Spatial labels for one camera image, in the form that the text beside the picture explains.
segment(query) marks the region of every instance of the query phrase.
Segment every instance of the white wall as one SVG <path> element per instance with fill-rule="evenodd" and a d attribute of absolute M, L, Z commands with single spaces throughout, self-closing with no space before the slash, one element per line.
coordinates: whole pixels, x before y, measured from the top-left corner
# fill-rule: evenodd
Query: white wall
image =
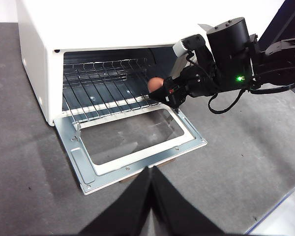
<path fill-rule="evenodd" d="M 15 1 L 18 1 L 18 0 L 0 0 L 0 22 L 17 22 Z M 202 1 L 198 1 L 197 4 L 194 2 L 192 5 L 196 4 L 197 7 L 201 6 L 203 8 L 206 5 L 208 5 L 207 1 L 213 1 L 213 0 L 202 0 Z M 221 4 L 221 1 L 224 1 L 224 0 L 215 0 L 216 5 L 217 6 L 223 5 Z M 232 7 L 238 6 L 238 9 L 243 9 L 243 6 L 245 5 L 247 6 L 245 8 L 245 11 L 238 10 L 238 14 L 234 17 L 238 17 L 238 16 L 245 17 L 247 25 L 248 25 L 249 33 L 257 32 L 259 36 L 261 36 L 261 34 L 267 28 L 268 24 L 270 23 L 271 19 L 274 17 L 279 7 L 284 2 L 284 0 L 229 0 L 229 2 Z M 227 15 L 227 10 L 222 7 L 217 7 L 214 11 L 216 15 L 223 15 L 223 14 Z"/>
<path fill-rule="evenodd" d="M 0 0 L 0 22 L 18 22 L 15 0 Z"/>

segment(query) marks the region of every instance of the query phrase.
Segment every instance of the oven door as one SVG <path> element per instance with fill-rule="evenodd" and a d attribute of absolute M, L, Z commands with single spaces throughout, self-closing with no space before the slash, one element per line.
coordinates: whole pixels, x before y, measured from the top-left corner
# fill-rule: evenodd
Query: oven door
<path fill-rule="evenodd" d="M 180 110 L 148 97 L 149 78 L 173 68 L 171 54 L 165 47 L 64 55 L 63 112 L 54 124 L 85 195 L 207 144 Z"/>

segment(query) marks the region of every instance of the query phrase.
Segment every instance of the black cable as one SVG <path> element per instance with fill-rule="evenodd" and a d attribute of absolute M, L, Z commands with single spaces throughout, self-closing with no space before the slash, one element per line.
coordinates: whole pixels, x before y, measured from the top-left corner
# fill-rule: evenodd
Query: black cable
<path fill-rule="evenodd" d="M 154 56 L 154 53 L 153 53 L 152 49 L 151 49 L 151 48 L 148 48 L 148 49 L 149 49 L 149 51 L 150 51 L 151 54 L 152 54 L 152 57 L 153 57 L 154 63 L 156 64 L 156 59 L 155 59 L 155 56 Z"/>
<path fill-rule="evenodd" d="M 190 58 L 192 58 L 193 56 L 194 56 L 194 54 L 193 54 L 192 52 L 189 52 L 188 56 L 186 56 L 186 60 L 187 60 L 188 62 L 190 62 L 191 64 L 193 64 L 193 65 L 199 67 L 199 68 L 200 68 L 200 69 L 206 74 L 206 76 L 207 76 L 208 78 L 210 78 L 210 76 L 208 75 L 208 73 L 207 73 L 207 72 L 206 72 L 201 66 L 199 66 L 198 64 L 196 64 L 194 61 L 190 60 Z"/>
<path fill-rule="evenodd" d="M 295 69 L 295 66 L 290 66 L 290 67 L 283 67 L 283 68 L 278 68 L 278 69 L 273 69 L 273 70 L 268 70 L 268 71 L 264 71 L 264 72 L 261 72 L 257 75 L 253 75 L 253 76 L 250 76 L 248 78 L 246 78 L 247 80 L 251 80 L 253 78 L 257 78 L 257 77 L 260 77 L 264 74 L 268 74 L 268 73 L 272 73 L 272 72 L 277 72 L 277 71 L 282 71 L 282 70 L 294 70 Z"/>
<path fill-rule="evenodd" d="M 240 91 L 239 91 L 239 94 L 238 94 L 238 96 L 237 96 L 237 98 L 235 99 L 235 101 L 228 107 L 228 108 L 226 108 L 226 109 L 224 109 L 224 110 L 221 110 L 221 111 L 217 111 L 217 110 L 214 110 L 211 106 L 210 106 L 210 103 L 211 103 L 211 101 L 213 100 L 213 99 L 215 99 L 216 97 L 217 97 L 217 95 L 218 95 L 218 93 L 216 93 L 215 95 L 213 95 L 212 96 L 212 98 L 210 98 L 210 100 L 208 101 L 208 104 L 207 104 L 207 106 L 208 106 L 208 109 L 212 112 L 212 113 L 214 113 L 214 114 L 222 114 L 222 113 L 225 113 L 225 112 L 228 112 L 238 101 L 239 101 L 239 99 L 240 99 L 240 97 L 243 95 L 243 93 L 246 91 L 246 89 L 245 88 L 243 88 L 243 89 L 241 89 Z"/>
<path fill-rule="evenodd" d="M 252 89 L 249 88 L 248 91 L 252 94 L 271 94 L 271 93 L 278 93 L 278 92 L 285 92 L 287 90 L 295 88 L 295 82 L 290 85 L 285 85 L 278 88 L 267 88 L 267 89 Z"/>

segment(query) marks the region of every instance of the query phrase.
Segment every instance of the green led light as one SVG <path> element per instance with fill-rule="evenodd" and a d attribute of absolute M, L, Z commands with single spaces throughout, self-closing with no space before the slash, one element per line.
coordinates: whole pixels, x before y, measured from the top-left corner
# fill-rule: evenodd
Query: green led light
<path fill-rule="evenodd" d="M 244 76 L 238 76 L 237 78 L 236 78 L 236 81 L 238 81 L 238 82 L 242 82 L 242 81 L 244 81 L 245 80 L 245 77 Z"/>

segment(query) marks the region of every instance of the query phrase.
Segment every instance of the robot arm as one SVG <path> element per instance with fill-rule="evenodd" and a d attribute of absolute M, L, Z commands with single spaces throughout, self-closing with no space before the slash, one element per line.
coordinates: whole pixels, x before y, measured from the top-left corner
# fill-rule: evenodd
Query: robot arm
<path fill-rule="evenodd" d="M 259 49 L 257 36 L 249 36 L 243 17 L 229 20 L 211 28 L 206 33 L 212 53 L 199 34 L 180 40 L 173 46 L 178 57 L 187 54 L 192 65 L 185 67 L 179 77 L 166 78 L 163 86 L 149 94 L 153 100 L 178 108 L 186 96 L 212 96 L 240 89 L 235 102 L 247 90 L 254 94 L 283 92 L 295 88 L 295 38 Z M 278 88 L 260 89 L 263 84 Z"/>

